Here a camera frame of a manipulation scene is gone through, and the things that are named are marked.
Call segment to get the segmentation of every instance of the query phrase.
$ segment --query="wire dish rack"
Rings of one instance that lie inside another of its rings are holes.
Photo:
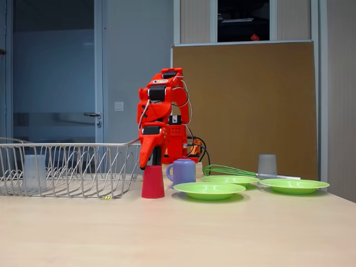
[[[11,141],[18,144],[0,144],[0,196],[120,198],[138,176],[137,140],[125,144]],[[35,183],[29,182],[28,155],[34,159]]]

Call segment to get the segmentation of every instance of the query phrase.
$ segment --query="gray plastic cup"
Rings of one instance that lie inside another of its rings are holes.
[[[44,155],[24,156],[24,180],[21,189],[25,191],[25,188],[27,192],[39,192],[39,189],[41,189],[41,192],[44,192],[46,190],[46,163]]]
[[[277,178],[276,155],[260,154],[258,157],[258,179]]]

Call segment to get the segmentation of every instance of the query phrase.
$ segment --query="green plastic plate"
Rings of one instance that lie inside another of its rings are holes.
[[[287,194],[310,194],[318,188],[330,186],[326,182],[297,179],[266,179],[261,180],[261,184],[270,186],[273,190]]]
[[[201,178],[205,182],[227,182],[228,184],[237,184],[248,186],[252,182],[259,182],[260,179],[252,176],[238,176],[238,175],[211,175]]]
[[[185,192],[188,196],[203,200],[227,199],[235,193],[245,191],[242,185],[218,182],[188,182],[173,187],[177,191]]]

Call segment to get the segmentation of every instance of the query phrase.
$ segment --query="red cup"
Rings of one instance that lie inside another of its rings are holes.
[[[159,199],[165,196],[162,166],[146,166],[141,196],[145,199]]]

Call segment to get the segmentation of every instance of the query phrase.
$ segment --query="light switch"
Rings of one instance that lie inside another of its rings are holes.
[[[114,107],[116,112],[123,111],[123,102],[115,102]]]

